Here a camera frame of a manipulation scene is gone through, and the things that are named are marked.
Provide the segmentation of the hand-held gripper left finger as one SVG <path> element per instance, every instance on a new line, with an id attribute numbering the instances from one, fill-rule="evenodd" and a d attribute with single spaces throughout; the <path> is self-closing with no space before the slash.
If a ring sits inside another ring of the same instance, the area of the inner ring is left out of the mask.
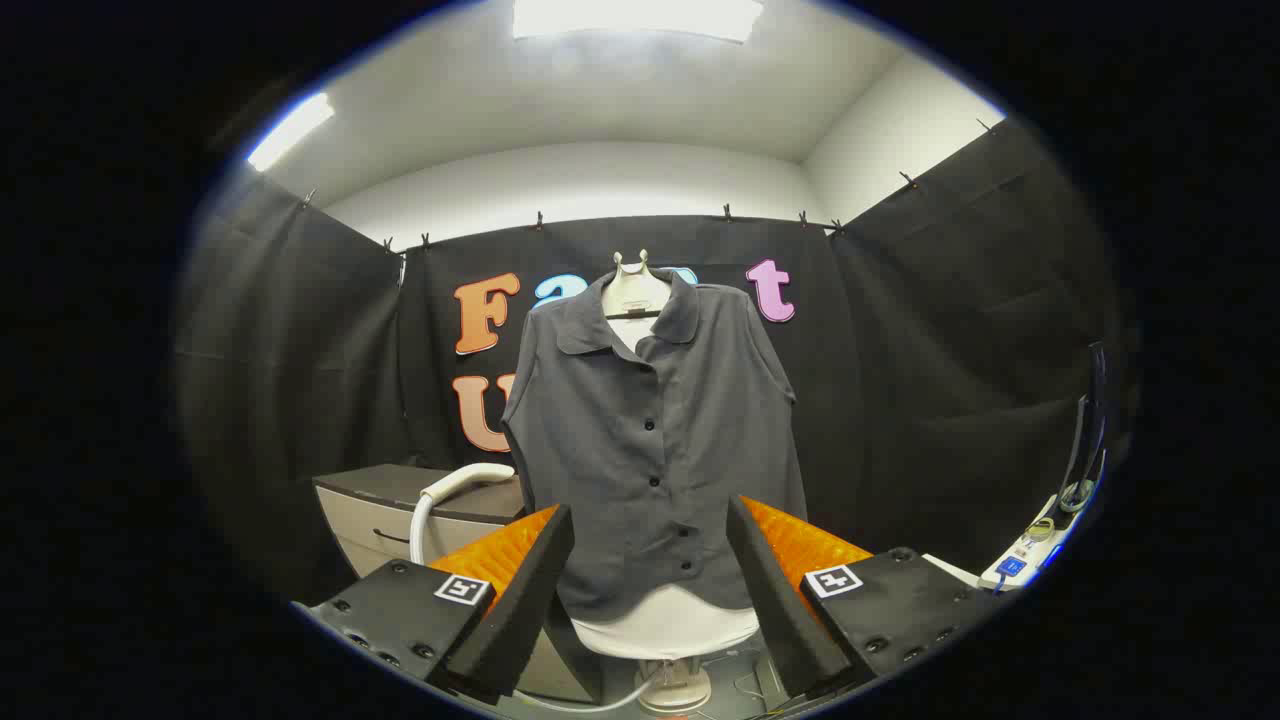
<path id="1" fill-rule="evenodd" d="M 557 503 L 428 565 L 393 559 L 293 612 L 416 688 L 493 705 L 515 693 L 573 546 Z"/>

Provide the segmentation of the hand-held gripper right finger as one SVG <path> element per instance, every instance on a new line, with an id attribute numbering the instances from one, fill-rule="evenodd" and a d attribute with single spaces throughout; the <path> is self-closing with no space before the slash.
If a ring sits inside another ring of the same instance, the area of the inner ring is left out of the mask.
<path id="1" fill-rule="evenodd" d="M 870 553 L 746 496 L 727 538 L 782 688 L 818 700 L 924 664 L 989 620 L 998 596 L 922 553 Z"/>

